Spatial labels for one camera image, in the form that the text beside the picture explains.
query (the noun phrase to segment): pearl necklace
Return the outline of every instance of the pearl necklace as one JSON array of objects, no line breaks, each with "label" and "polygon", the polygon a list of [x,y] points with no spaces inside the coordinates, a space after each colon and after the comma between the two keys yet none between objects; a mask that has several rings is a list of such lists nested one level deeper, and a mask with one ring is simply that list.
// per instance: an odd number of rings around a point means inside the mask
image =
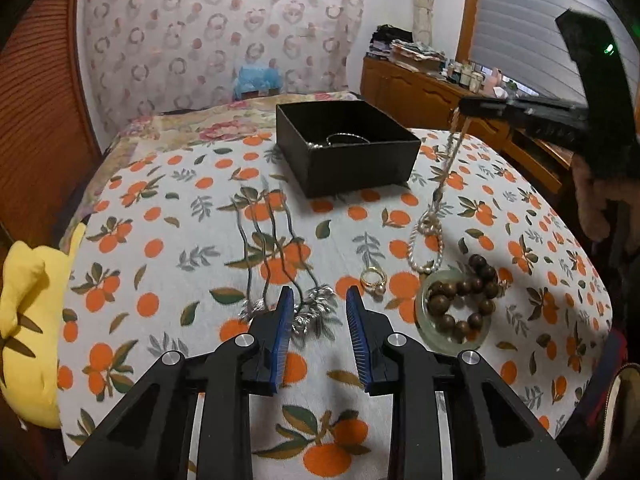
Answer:
[{"label": "pearl necklace", "polygon": [[[460,136],[458,137],[455,146],[454,146],[454,138],[456,136],[456,126],[458,125],[458,117],[460,116],[460,110],[456,108],[456,111],[453,113],[453,118],[451,121],[451,130],[449,133],[449,139],[447,140],[447,161],[442,171],[442,176],[440,177],[440,182],[438,183],[438,187],[433,192],[433,201],[431,205],[422,213],[416,224],[411,230],[411,235],[409,236],[409,248],[407,251],[407,260],[411,268],[418,272],[419,274],[431,274],[436,270],[440,269],[442,264],[442,255],[444,253],[444,241],[442,240],[442,223],[438,218],[438,212],[440,211],[440,202],[442,201],[442,188],[444,183],[449,177],[449,173],[451,172],[451,167],[453,166],[453,161],[460,150],[460,146],[462,145],[462,141],[465,138],[466,131],[468,130],[469,120],[465,121],[464,126],[462,127],[462,132],[460,132]],[[435,236],[438,240],[438,254],[434,260],[427,262],[424,265],[419,265],[414,259],[414,251],[415,251],[415,241],[418,237],[418,233],[427,237],[427,236]]]}]

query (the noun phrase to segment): orange print tablecloth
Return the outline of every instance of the orange print tablecloth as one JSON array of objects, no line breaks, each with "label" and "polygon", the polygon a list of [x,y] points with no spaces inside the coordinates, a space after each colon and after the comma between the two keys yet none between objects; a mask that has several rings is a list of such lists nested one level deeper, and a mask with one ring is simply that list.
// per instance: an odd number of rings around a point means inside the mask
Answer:
[{"label": "orange print tablecloth", "polygon": [[[279,210],[278,237],[289,244],[279,207],[287,200],[304,238],[302,257],[335,287],[343,325],[332,326],[335,343],[312,336],[303,349],[291,345],[287,387],[273,398],[251,398],[255,478],[385,477],[392,399],[370,398],[358,387],[344,297],[365,264],[379,264],[388,289],[381,302],[365,295],[366,307],[421,340],[413,307],[419,280],[405,259],[406,242],[436,187],[447,132],[416,133],[422,147],[408,187],[321,200],[304,197],[270,133],[160,153],[115,175],[90,219],[65,297],[59,404],[68,454],[163,351],[211,352],[247,329],[238,321],[247,270],[228,207],[235,194],[254,246],[252,295],[260,297],[268,266],[268,301],[277,300],[287,277],[268,244],[265,260],[250,220],[268,232],[266,208],[242,200],[260,194],[266,179]],[[499,155],[469,138],[453,170],[441,209],[443,268],[478,252],[511,283],[479,351],[556,436],[599,358],[609,297],[561,219]],[[433,240],[418,245],[418,259],[432,259]],[[293,249],[285,249],[287,270],[310,288]],[[279,447],[283,442],[293,444]],[[193,439],[194,463],[196,457]]]}]

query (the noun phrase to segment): gold ring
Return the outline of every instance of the gold ring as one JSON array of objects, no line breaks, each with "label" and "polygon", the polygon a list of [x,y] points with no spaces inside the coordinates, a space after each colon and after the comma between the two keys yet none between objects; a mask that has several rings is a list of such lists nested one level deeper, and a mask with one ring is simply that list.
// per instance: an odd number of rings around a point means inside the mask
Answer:
[{"label": "gold ring", "polygon": [[[380,279],[375,282],[368,282],[366,280],[366,275],[370,272],[379,276]],[[360,283],[369,294],[382,296],[386,292],[386,272],[377,267],[367,267],[360,275]]]}]

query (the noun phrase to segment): open black box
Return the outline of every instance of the open black box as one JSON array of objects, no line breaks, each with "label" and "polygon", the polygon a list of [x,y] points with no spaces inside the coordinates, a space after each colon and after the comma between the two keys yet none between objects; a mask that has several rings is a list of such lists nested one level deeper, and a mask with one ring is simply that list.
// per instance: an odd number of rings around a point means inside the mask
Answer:
[{"label": "open black box", "polygon": [[[312,148],[328,135],[350,133],[370,144]],[[276,143],[307,197],[409,180],[420,139],[365,101],[314,101],[276,106]]]}]

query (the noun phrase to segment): brown bead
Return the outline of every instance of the brown bead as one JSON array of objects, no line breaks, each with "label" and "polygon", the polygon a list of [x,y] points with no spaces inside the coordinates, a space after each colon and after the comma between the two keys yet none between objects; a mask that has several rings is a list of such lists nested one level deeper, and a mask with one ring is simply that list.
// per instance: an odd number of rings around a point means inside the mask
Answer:
[{"label": "brown bead", "polygon": [[494,313],[495,303],[492,300],[481,300],[480,303],[478,303],[478,310],[483,316],[490,316]]},{"label": "brown bead", "polygon": [[461,343],[464,341],[469,332],[471,332],[471,327],[466,321],[457,322],[455,328],[453,329],[453,335]]},{"label": "brown bead", "polygon": [[484,267],[486,265],[486,260],[484,256],[480,256],[480,254],[472,254],[469,258],[469,265],[472,269],[478,272],[480,267]]},{"label": "brown bead", "polygon": [[438,320],[438,330],[444,333],[449,333],[456,325],[456,320],[453,316],[445,314]]},{"label": "brown bead", "polygon": [[473,290],[471,287],[470,280],[463,280],[462,282],[458,282],[456,284],[456,288],[460,296],[466,296],[467,294],[471,294],[471,291]]},{"label": "brown bead", "polygon": [[474,330],[480,330],[482,328],[482,316],[477,312],[474,312],[471,316],[466,319],[466,322],[469,323],[469,326]]},{"label": "brown bead", "polygon": [[479,294],[480,292],[482,292],[482,290],[484,289],[484,282],[482,281],[482,278],[480,278],[479,276],[474,276],[469,281],[471,281],[471,290],[475,294]]},{"label": "brown bead", "polygon": [[440,287],[440,291],[450,300],[456,297],[458,288],[455,283],[443,283]]},{"label": "brown bead", "polygon": [[429,292],[432,295],[441,294],[442,293],[442,282],[433,282],[429,286]]},{"label": "brown bead", "polygon": [[492,300],[500,292],[500,287],[495,282],[489,282],[484,286],[484,295],[488,300]]},{"label": "brown bead", "polygon": [[497,276],[495,267],[492,267],[491,265],[480,267],[480,269],[478,269],[478,276],[480,276],[485,283],[492,282]]},{"label": "brown bead", "polygon": [[432,296],[427,303],[427,309],[429,314],[435,317],[442,316],[448,309],[451,302],[449,298],[444,296],[443,294],[438,294],[437,296]]}]

